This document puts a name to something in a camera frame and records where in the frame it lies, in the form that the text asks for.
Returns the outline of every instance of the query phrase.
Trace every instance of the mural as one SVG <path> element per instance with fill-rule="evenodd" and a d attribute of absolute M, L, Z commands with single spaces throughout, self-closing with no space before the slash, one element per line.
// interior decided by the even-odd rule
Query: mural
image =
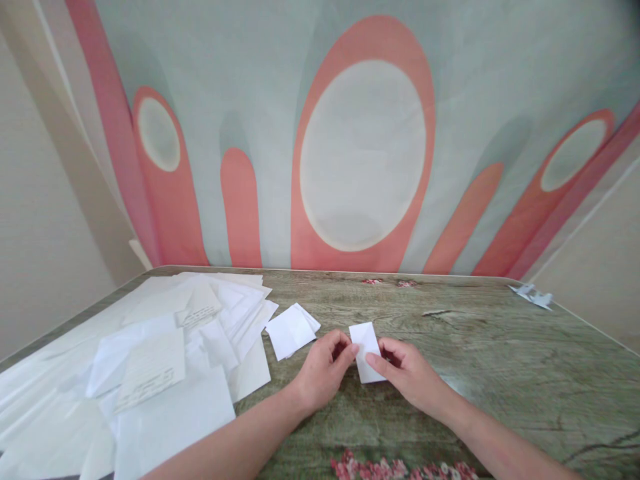
<path fill-rule="evenodd" d="M 633 0 L 41 7 L 153 265 L 525 278 L 640 131 Z"/>

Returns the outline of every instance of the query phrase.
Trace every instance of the pile of papers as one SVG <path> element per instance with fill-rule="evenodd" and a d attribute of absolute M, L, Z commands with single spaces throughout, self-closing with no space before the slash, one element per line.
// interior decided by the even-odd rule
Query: pile of papers
<path fill-rule="evenodd" d="M 261 275 L 152 277 L 4 372 L 0 477 L 136 479 L 226 425 L 271 380 L 270 292 Z"/>

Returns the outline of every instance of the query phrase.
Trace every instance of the pink oval shape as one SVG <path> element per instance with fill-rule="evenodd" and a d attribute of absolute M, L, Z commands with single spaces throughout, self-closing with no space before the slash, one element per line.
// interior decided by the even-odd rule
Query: pink oval shape
<path fill-rule="evenodd" d="M 610 166 L 618 160 L 638 135 L 640 135 L 640 102 L 636 104 L 600 153 L 596 154 L 593 161 L 579 174 L 574 186 L 562 198 L 509 271 L 510 278 L 520 279 L 525 276 L 589 192 L 595 188 Z"/>
<path fill-rule="evenodd" d="M 366 60 L 389 62 L 402 70 L 415 87 L 427 134 L 425 164 L 416 194 L 394 230 L 372 247 L 348 252 L 326 244 L 311 225 L 302 202 L 300 160 L 311 114 L 324 90 L 346 68 Z M 427 192 L 434 140 L 435 101 L 431 70 L 419 42 L 402 22 L 393 17 L 375 15 L 360 20 L 329 50 L 311 84 L 300 116 L 291 176 L 291 268 L 397 272 Z"/>
<path fill-rule="evenodd" d="M 147 154 L 140 134 L 139 116 L 146 99 L 156 100 L 171 118 L 179 141 L 179 162 L 173 171 L 158 168 Z M 140 87 L 133 100 L 133 130 L 149 202 L 157 228 L 162 259 L 172 265 L 208 265 L 187 146 L 173 110 L 151 87 Z"/>
<path fill-rule="evenodd" d="M 541 180 L 544 172 L 556 152 L 562 144 L 583 125 L 600 120 L 606 127 L 605 136 L 600 148 L 610 138 L 613 132 L 614 118 L 610 110 L 598 110 L 572 128 L 547 156 L 543 164 L 536 172 L 529 186 L 518 200 L 511 214 L 496 234 L 493 242 L 485 252 L 480 262 L 475 266 L 473 275 L 485 275 L 490 277 L 504 277 L 511 270 L 522 252 L 525 250 L 538 229 L 544 224 L 553 210 L 562 201 L 562 198 L 576 184 L 581 173 L 588 169 L 597 157 L 597 152 L 570 180 L 552 191 L 544 191 Z"/>

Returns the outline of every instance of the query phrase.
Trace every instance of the green marble tabletop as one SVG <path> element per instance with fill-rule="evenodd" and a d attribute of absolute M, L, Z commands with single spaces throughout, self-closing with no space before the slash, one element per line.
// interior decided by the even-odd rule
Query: green marble tabletop
<path fill-rule="evenodd" d="M 416 345 L 460 394 L 585 478 L 640 478 L 640 357 L 552 304 L 514 294 L 518 282 L 485 277 L 161 267 L 132 280 L 0 363 L 0 372 L 92 317 L 146 278 L 182 271 L 259 273 L 276 315 L 300 303 L 332 329 L 372 321 L 376 334 Z M 381 283 L 363 283 L 369 278 Z M 400 288 L 398 281 L 413 280 Z M 310 345 L 277 362 L 263 332 L 271 382 L 235 405 L 240 415 L 284 387 Z M 488 476 L 448 430 L 414 409 L 388 382 L 360 384 L 350 367 L 336 398 L 304 421 L 261 473 L 335 478 L 345 448 L 360 461 L 400 458 L 409 468 L 465 461 Z"/>

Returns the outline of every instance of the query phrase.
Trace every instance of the hand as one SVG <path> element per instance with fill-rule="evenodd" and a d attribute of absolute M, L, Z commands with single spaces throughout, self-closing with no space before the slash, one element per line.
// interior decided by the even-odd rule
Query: hand
<path fill-rule="evenodd" d="M 367 363 L 389 380 L 414 407 L 442 421 L 457 394 L 410 343 L 381 338 L 382 357 L 367 354 Z"/>
<path fill-rule="evenodd" d="M 300 372 L 287 386 L 307 415 L 320 410 L 335 396 L 356 353 L 358 345 L 340 330 L 330 331 L 311 347 Z"/>

